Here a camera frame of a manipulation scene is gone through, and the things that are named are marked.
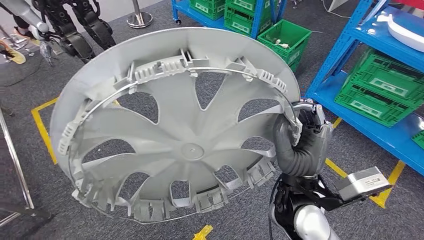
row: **humanoid robot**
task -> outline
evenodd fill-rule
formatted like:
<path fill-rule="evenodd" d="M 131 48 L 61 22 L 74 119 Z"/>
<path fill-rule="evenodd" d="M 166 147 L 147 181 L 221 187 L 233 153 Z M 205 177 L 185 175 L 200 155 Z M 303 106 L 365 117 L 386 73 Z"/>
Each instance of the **humanoid robot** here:
<path fill-rule="evenodd" d="M 67 54 L 81 59 L 84 63 L 96 55 L 87 40 L 77 31 L 70 15 L 64 9 L 65 4 L 72 7 L 78 22 L 100 47 L 106 50 L 116 44 L 112 38 L 111 27 L 99 18 L 99 3 L 95 0 L 93 2 L 96 11 L 89 0 L 32 0 L 34 8 L 41 13 L 40 19 L 24 0 L 1 0 L 14 15 L 33 26 L 32 34 L 40 39 L 41 53 L 49 62 L 51 62 L 51 48 L 46 42 L 56 41 Z M 54 32 L 49 30 L 46 17 Z"/>

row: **black cable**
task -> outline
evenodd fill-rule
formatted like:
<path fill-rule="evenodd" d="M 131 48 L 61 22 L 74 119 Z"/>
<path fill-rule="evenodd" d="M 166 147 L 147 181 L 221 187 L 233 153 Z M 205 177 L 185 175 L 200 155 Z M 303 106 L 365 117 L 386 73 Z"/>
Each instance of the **black cable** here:
<path fill-rule="evenodd" d="M 0 88 L 8 88 L 8 87 L 12 87 L 12 86 L 14 86 L 14 85 L 16 85 L 16 84 L 18 84 L 18 83 L 22 82 L 23 80 L 25 80 L 25 79 L 27 79 L 27 78 L 31 77 L 32 75 L 36 74 L 36 73 L 40 70 L 40 66 L 41 66 L 41 64 L 43 63 L 43 60 L 44 60 L 44 58 L 42 57 L 42 58 L 41 58 L 41 60 L 39 61 L 39 64 L 38 64 L 37 68 L 36 68 L 33 72 L 31 72 L 30 74 L 28 74 L 28 75 L 26 75 L 25 77 L 23 77 L 23 78 L 19 79 L 18 81 L 15 81 L 15 82 L 14 82 L 14 83 L 12 83 L 12 84 L 9 84 L 9 85 L 0 85 Z"/>
<path fill-rule="evenodd" d="M 271 205 L 273 203 L 273 199 L 274 199 L 274 194 L 276 192 L 277 186 L 280 183 L 280 180 L 282 178 L 282 174 L 280 174 L 280 176 L 277 178 L 277 181 L 275 182 L 274 186 L 272 187 L 272 191 L 271 191 L 271 197 L 269 198 L 269 205 Z M 268 217 L 268 228 L 269 228 L 269 239 L 273 240 L 273 228 L 272 228 L 272 223 L 271 223 L 271 218 Z"/>

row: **gray robot forearm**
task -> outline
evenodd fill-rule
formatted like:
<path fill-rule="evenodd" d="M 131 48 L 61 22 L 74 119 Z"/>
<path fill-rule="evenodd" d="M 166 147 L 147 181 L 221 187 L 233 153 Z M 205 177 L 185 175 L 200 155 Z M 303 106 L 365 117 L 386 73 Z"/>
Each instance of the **gray robot forearm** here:
<path fill-rule="evenodd" d="M 331 124 L 323 124 L 320 129 L 304 129 L 296 147 L 291 144 L 291 130 L 288 120 L 279 116 L 273 133 L 275 151 L 281 171 L 290 176 L 312 176 L 319 174 L 324 167 L 328 143 L 331 139 Z"/>
<path fill-rule="evenodd" d="M 0 0 L 14 15 L 21 17 L 25 22 L 36 27 L 40 32 L 47 33 L 49 26 L 31 10 L 31 6 L 25 0 Z"/>

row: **white plastic part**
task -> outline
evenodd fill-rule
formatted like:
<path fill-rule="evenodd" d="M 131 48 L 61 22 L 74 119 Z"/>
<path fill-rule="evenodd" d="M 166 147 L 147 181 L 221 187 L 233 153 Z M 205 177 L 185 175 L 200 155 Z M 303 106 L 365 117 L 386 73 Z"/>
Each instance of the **white plastic part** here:
<path fill-rule="evenodd" d="M 202 109 L 195 82 L 204 72 L 224 73 L 225 79 Z M 155 98 L 157 123 L 111 104 L 137 92 Z M 255 99 L 279 105 L 238 121 L 241 107 Z M 82 204 L 97 203 L 100 211 L 126 206 L 136 220 L 157 222 L 176 207 L 196 206 L 201 213 L 220 208 L 240 185 L 269 179 L 275 148 L 241 145 L 251 137 L 272 139 L 278 114 L 292 123 L 296 145 L 302 124 L 291 103 L 299 100 L 289 66 L 253 39 L 213 28 L 167 29 L 120 43 L 83 66 L 56 102 L 50 137 L 59 166 L 77 187 L 72 195 Z M 110 139 L 126 141 L 135 153 L 83 163 L 91 149 Z M 225 165 L 236 175 L 226 182 L 215 174 Z M 123 199 L 121 187 L 136 172 L 149 177 Z M 188 196 L 174 196 L 174 181 L 189 183 Z"/>
<path fill-rule="evenodd" d="M 388 31 L 399 42 L 424 53 L 424 36 L 420 36 L 393 21 L 393 15 L 388 16 Z"/>

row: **metal pole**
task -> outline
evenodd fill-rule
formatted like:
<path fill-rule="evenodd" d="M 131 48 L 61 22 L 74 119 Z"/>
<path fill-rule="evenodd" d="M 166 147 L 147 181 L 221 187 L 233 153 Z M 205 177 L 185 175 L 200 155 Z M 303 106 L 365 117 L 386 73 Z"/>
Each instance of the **metal pole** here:
<path fill-rule="evenodd" d="M 139 2 L 137 0 L 132 0 L 134 5 L 134 13 L 128 16 L 126 22 L 131 28 L 140 29 L 145 28 L 152 24 L 153 16 L 147 12 L 140 11 Z"/>
<path fill-rule="evenodd" d="M 14 167 L 16 169 L 17 176 L 19 178 L 20 187 L 22 188 L 23 197 L 25 198 L 25 202 L 27 207 L 33 209 L 34 204 L 31 199 L 30 190 L 28 189 L 27 182 L 25 181 L 24 173 L 22 172 L 21 164 L 19 163 L 18 156 L 16 155 L 15 147 L 13 145 L 11 136 L 9 134 L 8 127 L 6 126 L 5 118 L 3 117 L 3 112 L 0 109 L 0 125 L 3 130 L 4 139 L 6 140 L 7 147 L 9 148 L 10 156 L 13 160 Z"/>

